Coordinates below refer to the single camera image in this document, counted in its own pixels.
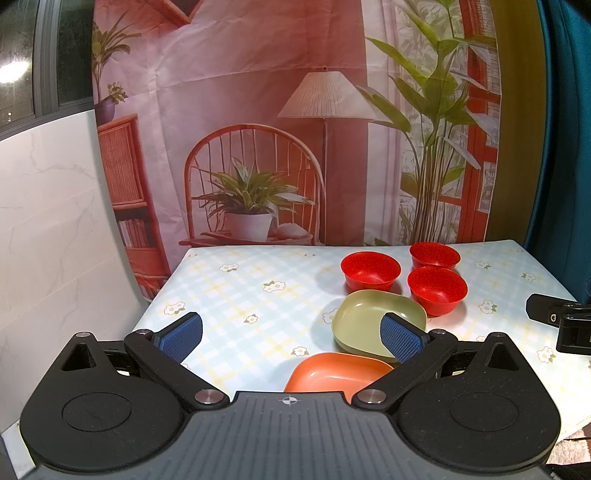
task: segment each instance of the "purple pot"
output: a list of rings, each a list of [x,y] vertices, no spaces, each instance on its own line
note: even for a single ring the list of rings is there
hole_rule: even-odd
[[[103,125],[113,120],[115,116],[115,102],[111,97],[107,97],[95,104],[96,125]]]

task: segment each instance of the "green square dish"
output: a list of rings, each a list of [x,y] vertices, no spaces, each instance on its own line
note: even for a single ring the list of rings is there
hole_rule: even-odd
[[[416,301],[388,291],[359,290],[345,298],[332,321],[336,342],[349,353],[396,363],[379,337],[379,325],[388,312],[421,330],[427,326],[427,313]]]

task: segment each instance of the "table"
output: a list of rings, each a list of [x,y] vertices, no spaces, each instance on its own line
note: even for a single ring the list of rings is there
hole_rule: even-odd
[[[559,440],[591,420],[591,361],[556,352],[558,330],[525,314],[532,293],[572,299],[569,292],[513,241],[454,245],[468,296],[453,312],[430,319],[460,340],[489,332],[511,337],[558,406]],[[162,329],[187,312],[203,319],[201,344],[183,365],[225,391],[282,391],[309,355],[339,351],[330,322],[343,298],[340,261],[360,250],[393,256],[402,273],[393,291],[409,296],[408,247],[251,246],[187,252],[137,324]]]

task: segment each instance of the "metal screw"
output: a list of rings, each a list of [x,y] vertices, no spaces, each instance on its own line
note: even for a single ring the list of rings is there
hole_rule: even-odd
[[[220,403],[223,400],[223,392],[207,388],[205,390],[199,390],[195,393],[195,400],[205,405],[212,405],[214,403]]]
[[[363,403],[379,404],[386,400],[386,394],[375,388],[366,388],[357,394],[357,398]]]

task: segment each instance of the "lampshade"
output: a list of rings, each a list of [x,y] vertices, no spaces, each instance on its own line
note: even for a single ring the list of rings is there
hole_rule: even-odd
[[[306,74],[278,116],[381,119],[341,72]]]

